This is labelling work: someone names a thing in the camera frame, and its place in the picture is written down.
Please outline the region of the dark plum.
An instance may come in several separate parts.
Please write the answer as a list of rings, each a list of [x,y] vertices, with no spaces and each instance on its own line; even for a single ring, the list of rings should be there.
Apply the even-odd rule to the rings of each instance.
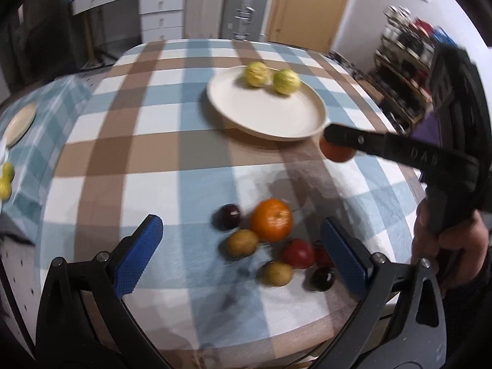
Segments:
[[[213,214],[213,225],[220,231],[228,231],[238,228],[242,221],[239,206],[233,203],[226,204]]]
[[[316,269],[309,279],[310,285],[317,291],[326,292],[334,284],[334,272],[329,267]]]

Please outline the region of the small orange tangerine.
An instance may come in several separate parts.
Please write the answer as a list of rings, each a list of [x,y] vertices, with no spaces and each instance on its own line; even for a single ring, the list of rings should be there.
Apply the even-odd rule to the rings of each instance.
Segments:
[[[319,140],[319,148],[321,153],[332,162],[343,163],[351,160],[356,150],[353,148],[340,147],[333,143],[327,142],[323,137]]]

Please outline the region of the brown kiwi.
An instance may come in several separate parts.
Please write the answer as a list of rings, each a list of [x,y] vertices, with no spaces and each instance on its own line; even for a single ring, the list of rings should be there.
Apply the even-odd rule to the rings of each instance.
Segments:
[[[226,249],[233,258],[242,258],[254,254],[259,245],[258,236],[251,230],[240,229],[226,240]]]
[[[289,284],[294,276],[294,269],[284,262],[268,262],[263,268],[263,281],[271,287],[283,287]]]

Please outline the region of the large orange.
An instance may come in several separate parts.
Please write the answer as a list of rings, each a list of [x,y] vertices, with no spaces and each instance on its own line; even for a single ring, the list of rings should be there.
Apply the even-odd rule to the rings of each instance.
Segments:
[[[262,242],[280,242],[291,233],[293,223],[293,214],[285,202],[267,199],[254,209],[249,224]]]

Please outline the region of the wooden shoe rack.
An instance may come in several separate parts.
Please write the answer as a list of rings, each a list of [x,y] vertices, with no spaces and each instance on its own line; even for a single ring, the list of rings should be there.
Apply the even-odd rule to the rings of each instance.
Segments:
[[[436,47],[457,43],[441,27],[413,18],[408,8],[389,6],[374,53],[369,82],[382,95],[381,107],[400,134],[410,134],[434,109],[428,86]]]

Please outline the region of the yellow-green pear right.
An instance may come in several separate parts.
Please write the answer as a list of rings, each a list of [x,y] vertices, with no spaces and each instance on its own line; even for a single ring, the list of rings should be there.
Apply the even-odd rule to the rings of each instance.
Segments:
[[[273,76],[274,90],[284,96],[295,93],[301,85],[298,74],[291,69],[277,71]]]

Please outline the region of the yellow-green pear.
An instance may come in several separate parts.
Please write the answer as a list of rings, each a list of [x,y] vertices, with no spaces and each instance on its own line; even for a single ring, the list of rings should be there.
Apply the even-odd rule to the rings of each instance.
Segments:
[[[301,85],[298,74],[291,69],[277,71],[273,76],[274,90],[284,96],[295,93]]]
[[[253,88],[262,88],[270,79],[270,69],[262,62],[251,62],[244,69],[244,80]]]

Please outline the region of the large cream round plate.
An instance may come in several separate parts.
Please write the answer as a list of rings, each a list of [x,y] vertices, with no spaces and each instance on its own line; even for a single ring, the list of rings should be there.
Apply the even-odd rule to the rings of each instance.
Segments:
[[[253,88],[244,80],[244,67],[224,68],[207,85],[211,105],[236,128],[256,137],[294,142],[320,133],[328,122],[323,99],[305,82],[290,96],[272,83]]]

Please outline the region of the green checkered side tablecloth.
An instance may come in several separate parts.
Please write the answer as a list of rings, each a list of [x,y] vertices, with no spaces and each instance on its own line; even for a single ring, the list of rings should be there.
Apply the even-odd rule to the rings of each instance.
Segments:
[[[21,109],[30,103],[36,106],[26,134],[7,149],[15,177],[12,196],[2,208],[2,213],[29,238],[41,221],[59,154],[91,95],[82,79],[74,75],[62,77],[21,97],[1,115],[1,130],[5,131]]]

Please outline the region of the yellow-green pear left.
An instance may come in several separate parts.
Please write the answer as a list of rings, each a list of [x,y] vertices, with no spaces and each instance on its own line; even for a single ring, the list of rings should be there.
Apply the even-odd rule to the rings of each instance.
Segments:
[[[251,62],[244,69],[244,80],[253,88],[262,88],[270,79],[270,69],[262,62]]]

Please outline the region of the yellow lemon upper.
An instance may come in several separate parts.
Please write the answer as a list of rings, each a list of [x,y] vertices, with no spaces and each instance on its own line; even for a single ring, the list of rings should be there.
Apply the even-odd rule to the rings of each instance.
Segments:
[[[5,162],[2,165],[2,179],[6,182],[11,183],[15,177],[15,168],[11,162]]]

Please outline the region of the wooden door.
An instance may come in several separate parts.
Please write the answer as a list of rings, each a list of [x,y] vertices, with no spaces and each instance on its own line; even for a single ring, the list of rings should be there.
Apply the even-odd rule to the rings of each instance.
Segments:
[[[325,53],[339,29],[348,0],[272,0],[266,38]]]

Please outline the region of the small cream side plate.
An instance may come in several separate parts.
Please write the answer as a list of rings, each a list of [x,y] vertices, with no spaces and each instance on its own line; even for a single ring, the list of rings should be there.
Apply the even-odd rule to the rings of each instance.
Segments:
[[[3,134],[3,139],[7,148],[13,147],[29,130],[36,117],[37,106],[38,104],[36,102],[30,102],[23,107],[7,125]]]

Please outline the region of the light grey suitcase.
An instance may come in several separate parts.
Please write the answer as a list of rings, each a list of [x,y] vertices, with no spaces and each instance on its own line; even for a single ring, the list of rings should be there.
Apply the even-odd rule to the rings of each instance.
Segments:
[[[185,0],[184,37],[218,38],[224,0]]]

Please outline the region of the white drawer desk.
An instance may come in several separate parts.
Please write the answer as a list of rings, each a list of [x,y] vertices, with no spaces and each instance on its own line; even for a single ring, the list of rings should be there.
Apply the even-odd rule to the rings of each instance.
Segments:
[[[72,0],[73,15],[123,0]],[[178,40],[184,37],[184,0],[137,0],[143,42]]]

